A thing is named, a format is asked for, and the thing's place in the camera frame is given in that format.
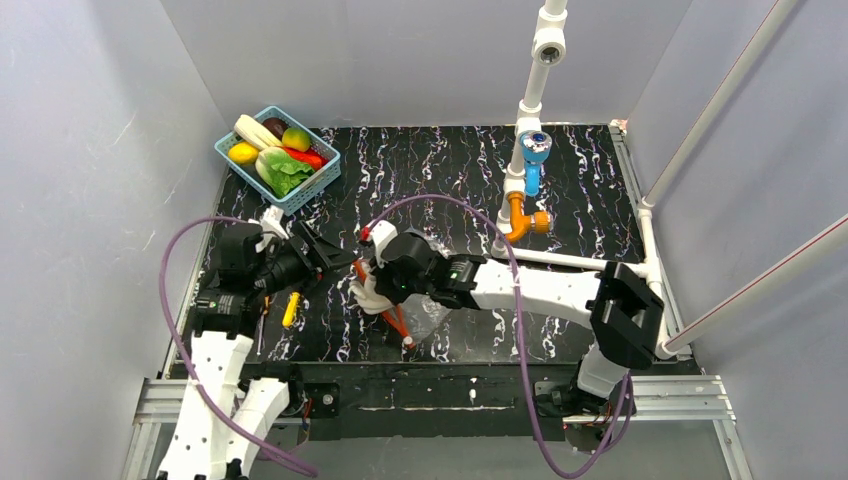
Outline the clear zip bag orange zipper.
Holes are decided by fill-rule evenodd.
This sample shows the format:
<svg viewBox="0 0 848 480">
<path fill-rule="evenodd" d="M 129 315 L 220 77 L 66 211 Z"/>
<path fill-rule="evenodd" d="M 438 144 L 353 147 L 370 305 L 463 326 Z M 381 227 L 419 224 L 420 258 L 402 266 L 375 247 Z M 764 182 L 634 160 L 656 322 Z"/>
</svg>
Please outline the clear zip bag orange zipper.
<svg viewBox="0 0 848 480">
<path fill-rule="evenodd" d="M 363 280 L 367 273 L 372 274 L 372 268 L 363 259 L 354 261 L 353 269 L 357 275 L 356 280 Z M 392 309 L 378 316 L 400 336 L 402 347 L 411 350 L 432 334 L 449 313 L 448 308 L 430 297 L 413 294 L 403 303 L 394 305 Z"/>
</svg>

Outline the white toy dumpling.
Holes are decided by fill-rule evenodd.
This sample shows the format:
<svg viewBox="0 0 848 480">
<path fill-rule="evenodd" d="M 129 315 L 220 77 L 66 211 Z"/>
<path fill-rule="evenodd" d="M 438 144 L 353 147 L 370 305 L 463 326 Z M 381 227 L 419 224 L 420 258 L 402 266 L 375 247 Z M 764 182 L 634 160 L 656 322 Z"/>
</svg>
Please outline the white toy dumpling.
<svg viewBox="0 0 848 480">
<path fill-rule="evenodd" d="M 353 280 L 349 292 L 353 295 L 358 306 L 369 315 L 379 315 L 394 307 L 394 304 L 375 290 L 376 279 L 367 273 L 363 280 Z"/>
</svg>

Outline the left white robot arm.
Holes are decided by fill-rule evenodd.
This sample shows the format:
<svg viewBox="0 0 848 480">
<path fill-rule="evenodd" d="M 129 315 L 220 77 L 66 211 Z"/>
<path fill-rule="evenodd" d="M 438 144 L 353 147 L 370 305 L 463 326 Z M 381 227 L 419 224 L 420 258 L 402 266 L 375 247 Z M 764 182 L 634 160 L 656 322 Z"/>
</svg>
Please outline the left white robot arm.
<svg viewBox="0 0 848 480">
<path fill-rule="evenodd" d="M 230 219 L 219 239 L 211 280 L 195 297 L 191 341 L 177 331 L 167 296 L 165 320 L 188 380 L 175 431 L 156 471 L 159 479 L 247 479 L 258 454 L 314 478 L 315 467 L 267 442 L 274 421 L 298 391 L 294 367 L 274 367 L 247 384 L 241 373 L 259 320 L 273 294 L 309 290 L 324 274 L 350 266 L 355 256 L 302 221 L 284 233 L 268 224 Z"/>
</svg>

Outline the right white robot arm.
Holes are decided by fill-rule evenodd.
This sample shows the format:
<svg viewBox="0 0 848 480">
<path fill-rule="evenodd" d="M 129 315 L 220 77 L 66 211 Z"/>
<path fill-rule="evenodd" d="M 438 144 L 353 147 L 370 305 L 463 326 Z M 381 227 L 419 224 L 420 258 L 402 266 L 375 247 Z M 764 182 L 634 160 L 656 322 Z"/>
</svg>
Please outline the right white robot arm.
<svg viewBox="0 0 848 480">
<path fill-rule="evenodd" d="M 595 342 L 583 357 L 575 388 L 606 398 L 631 370 L 655 361 L 664 302 L 628 265 L 608 262 L 599 272 L 564 273 L 515 267 L 480 255 L 446 255 L 415 232 L 371 234 L 372 259 L 350 291 L 369 314 L 381 314 L 423 295 L 453 310 L 511 309 L 574 322 Z"/>
</svg>

